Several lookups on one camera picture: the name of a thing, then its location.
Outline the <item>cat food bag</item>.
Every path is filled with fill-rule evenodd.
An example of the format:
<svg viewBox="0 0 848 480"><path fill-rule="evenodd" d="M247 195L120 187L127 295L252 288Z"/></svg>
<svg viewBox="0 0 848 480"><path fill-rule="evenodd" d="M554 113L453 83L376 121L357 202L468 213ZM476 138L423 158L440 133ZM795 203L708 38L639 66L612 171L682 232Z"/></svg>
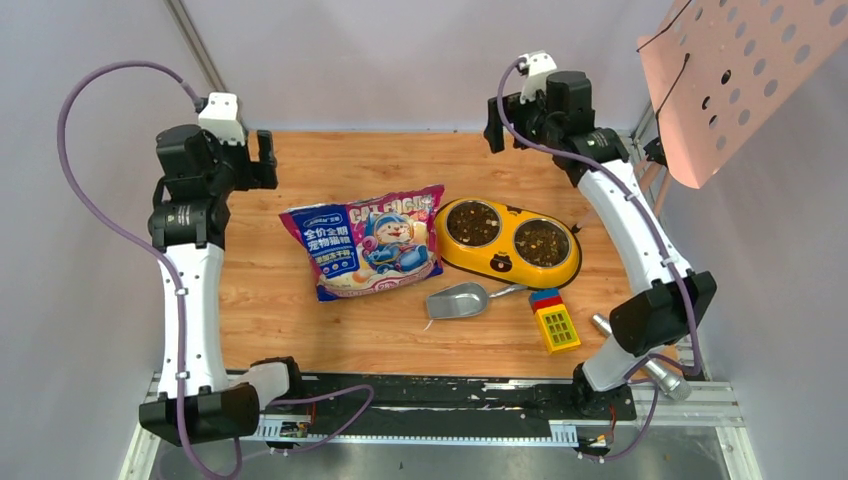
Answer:
<svg viewBox="0 0 848 480"><path fill-rule="evenodd" d="M411 285L443 273L435 184L367 200L293 207L280 220L309 256L320 302Z"/></svg>

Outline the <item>metal food scoop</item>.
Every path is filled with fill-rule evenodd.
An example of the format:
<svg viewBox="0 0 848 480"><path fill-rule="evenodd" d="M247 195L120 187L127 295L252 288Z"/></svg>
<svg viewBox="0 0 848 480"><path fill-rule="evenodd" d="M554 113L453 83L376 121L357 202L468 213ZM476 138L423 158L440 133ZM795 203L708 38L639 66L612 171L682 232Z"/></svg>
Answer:
<svg viewBox="0 0 848 480"><path fill-rule="evenodd" d="M428 296L426 310L430 320L473 317L485 312L491 300L527 289L526 285L512 284L489 292L479 283L465 282Z"/></svg>

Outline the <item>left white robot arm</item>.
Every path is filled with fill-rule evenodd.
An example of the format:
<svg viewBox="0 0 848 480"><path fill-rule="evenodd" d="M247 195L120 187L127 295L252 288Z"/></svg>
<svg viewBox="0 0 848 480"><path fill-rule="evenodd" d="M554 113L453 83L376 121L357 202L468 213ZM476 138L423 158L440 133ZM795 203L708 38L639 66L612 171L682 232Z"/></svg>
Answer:
<svg viewBox="0 0 848 480"><path fill-rule="evenodd" d="M175 446L253 434L270 404L298 411L306 386L291 357L254 362L230 380L220 341L219 286L227 204L234 191L278 185L273 136L257 133L259 159L243 141L216 138L198 125L156 137L163 170L148 219L165 293L165 350L155 400L139 408L141 426Z"/></svg>

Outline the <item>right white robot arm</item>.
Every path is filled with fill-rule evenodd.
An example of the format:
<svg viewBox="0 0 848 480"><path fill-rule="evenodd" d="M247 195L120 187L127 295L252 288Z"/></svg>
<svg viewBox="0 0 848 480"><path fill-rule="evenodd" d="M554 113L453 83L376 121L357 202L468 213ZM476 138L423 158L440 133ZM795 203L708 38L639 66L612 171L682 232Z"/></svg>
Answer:
<svg viewBox="0 0 848 480"><path fill-rule="evenodd" d="M505 94L502 75L488 101L484 137L492 152L516 148L551 155L571 185L599 215L625 268L632 296L609 316L611 336L574 371L571 403L596 417L648 361L684 337L697 347L697 330L717 285L673 246L647 204L619 135L595 122L592 86L585 73L554 69L528 74L523 88Z"/></svg>

